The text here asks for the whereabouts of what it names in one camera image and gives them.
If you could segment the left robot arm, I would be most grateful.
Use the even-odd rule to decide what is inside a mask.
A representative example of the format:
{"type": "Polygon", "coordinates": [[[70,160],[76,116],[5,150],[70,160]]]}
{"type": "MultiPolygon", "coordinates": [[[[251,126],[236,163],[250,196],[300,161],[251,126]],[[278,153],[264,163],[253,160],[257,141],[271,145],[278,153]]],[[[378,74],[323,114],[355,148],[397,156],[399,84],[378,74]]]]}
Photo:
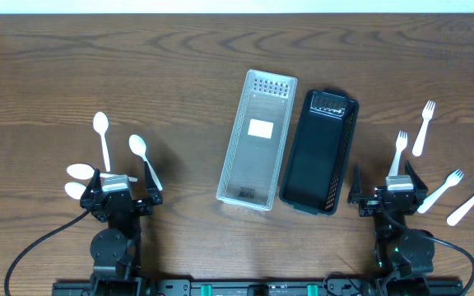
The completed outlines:
{"type": "Polygon", "coordinates": [[[146,198],[134,199],[128,176],[100,179],[94,170],[81,194],[80,206],[108,228],[91,241],[94,260],[92,295],[156,295],[154,280],[140,275],[142,227],[140,218],[151,215],[163,202],[149,165],[144,165],[146,198]]]}

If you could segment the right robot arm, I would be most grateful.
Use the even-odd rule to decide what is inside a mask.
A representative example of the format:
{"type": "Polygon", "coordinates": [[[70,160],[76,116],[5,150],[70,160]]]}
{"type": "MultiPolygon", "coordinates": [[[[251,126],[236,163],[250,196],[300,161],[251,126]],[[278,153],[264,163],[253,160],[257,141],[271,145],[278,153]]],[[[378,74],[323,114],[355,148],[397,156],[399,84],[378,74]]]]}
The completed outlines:
{"type": "Polygon", "coordinates": [[[431,233],[410,229],[406,217],[414,215],[426,199],[428,187],[409,162],[403,175],[364,194],[360,168],[355,166],[347,202],[357,204],[359,216],[374,220],[374,256],[383,274],[360,285],[361,295],[420,295],[428,293],[425,275],[433,271],[431,233]]]}

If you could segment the white plastic fork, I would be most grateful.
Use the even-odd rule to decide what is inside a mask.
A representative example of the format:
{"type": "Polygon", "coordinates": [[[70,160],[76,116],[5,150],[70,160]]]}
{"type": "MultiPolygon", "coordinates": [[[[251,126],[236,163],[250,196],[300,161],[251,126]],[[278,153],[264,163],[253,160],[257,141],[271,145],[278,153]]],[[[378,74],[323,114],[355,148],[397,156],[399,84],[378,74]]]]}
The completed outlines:
{"type": "Polygon", "coordinates": [[[434,192],[432,192],[423,203],[418,207],[417,211],[421,214],[432,207],[432,205],[448,190],[450,187],[456,186],[464,176],[464,172],[461,169],[453,171],[445,180],[445,182],[434,192]]]}
{"type": "Polygon", "coordinates": [[[398,170],[399,170],[399,165],[400,165],[400,159],[402,152],[406,149],[408,143],[408,135],[406,132],[400,131],[397,135],[397,139],[395,142],[395,155],[393,157],[393,162],[391,164],[391,167],[388,171],[388,176],[397,176],[398,170]]]}
{"type": "Polygon", "coordinates": [[[412,154],[416,157],[421,156],[423,152],[429,122],[433,118],[435,105],[436,103],[434,101],[429,100],[422,110],[421,116],[423,118],[423,121],[412,148],[412,154]]]}

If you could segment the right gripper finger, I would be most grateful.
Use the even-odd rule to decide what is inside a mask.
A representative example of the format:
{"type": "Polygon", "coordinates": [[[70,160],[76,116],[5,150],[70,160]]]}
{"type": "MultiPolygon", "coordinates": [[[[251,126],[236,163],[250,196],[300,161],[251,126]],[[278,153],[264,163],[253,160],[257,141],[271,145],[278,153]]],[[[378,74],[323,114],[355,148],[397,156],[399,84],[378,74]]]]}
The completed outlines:
{"type": "Polygon", "coordinates": [[[354,178],[351,186],[351,197],[357,197],[362,193],[360,180],[360,167],[358,164],[354,168],[354,178]]]}
{"type": "Polygon", "coordinates": [[[415,187],[415,190],[417,192],[423,192],[427,193],[428,192],[428,187],[425,185],[425,183],[421,180],[421,178],[416,174],[415,170],[411,166],[411,163],[409,160],[405,161],[405,173],[408,175],[412,183],[415,187]]]}

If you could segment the white plastic spoon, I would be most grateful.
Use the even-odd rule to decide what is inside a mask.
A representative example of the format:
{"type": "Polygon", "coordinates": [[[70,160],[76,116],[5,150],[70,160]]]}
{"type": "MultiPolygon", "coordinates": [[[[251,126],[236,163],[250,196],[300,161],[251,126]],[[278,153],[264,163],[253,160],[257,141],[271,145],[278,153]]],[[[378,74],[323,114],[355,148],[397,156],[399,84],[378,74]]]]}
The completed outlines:
{"type": "MultiPolygon", "coordinates": [[[[67,173],[72,176],[73,178],[80,179],[80,180],[87,180],[93,177],[95,169],[89,164],[71,164],[67,167],[67,173]]],[[[117,174],[112,173],[100,173],[101,178],[112,178],[118,177],[117,174]]],[[[134,177],[128,177],[130,182],[137,182],[138,179],[134,177]]]]}
{"type": "Polygon", "coordinates": [[[109,120],[103,112],[98,112],[93,118],[93,128],[100,135],[102,154],[105,162],[105,170],[109,172],[111,170],[109,149],[107,146],[105,133],[109,128],[109,120]]]}
{"type": "Polygon", "coordinates": [[[129,147],[130,147],[132,153],[135,154],[135,155],[140,156],[142,158],[142,160],[148,165],[148,168],[151,172],[151,176],[152,176],[152,179],[153,179],[155,185],[157,186],[157,188],[160,191],[162,191],[163,190],[162,184],[161,184],[158,176],[156,175],[156,172],[153,169],[151,163],[149,162],[148,158],[146,157],[147,146],[146,146],[145,141],[139,135],[132,134],[129,137],[128,144],[129,144],[129,147]]]}
{"type": "Polygon", "coordinates": [[[64,188],[66,193],[75,200],[80,200],[81,196],[86,190],[86,186],[84,184],[77,182],[66,183],[64,188]]]}
{"type": "Polygon", "coordinates": [[[459,206],[453,213],[451,213],[446,222],[450,226],[455,226],[467,214],[467,212],[474,206],[474,195],[459,206]]]}

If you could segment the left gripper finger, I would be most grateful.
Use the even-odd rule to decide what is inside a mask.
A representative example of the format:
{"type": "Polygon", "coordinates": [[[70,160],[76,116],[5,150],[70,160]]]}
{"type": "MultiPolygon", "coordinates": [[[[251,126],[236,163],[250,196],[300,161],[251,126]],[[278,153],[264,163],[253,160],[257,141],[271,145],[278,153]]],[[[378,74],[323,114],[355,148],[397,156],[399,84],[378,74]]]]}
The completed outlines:
{"type": "Polygon", "coordinates": [[[92,198],[95,193],[100,192],[102,189],[101,187],[101,179],[100,179],[100,171],[98,169],[94,169],[94,173],[88,185],[86,186],[86,190],[84,191],[85,198],[92,198]]]}
{"type": "Polygon", "coordinates": [[[159,189],[153,180],[152,173],[150,171],[150,168],[147,162],[144,163],[144,173],[145,173],[145,189],[146,189],[147,194],[150,197],[156,196],[159,193],[159,189]]]}

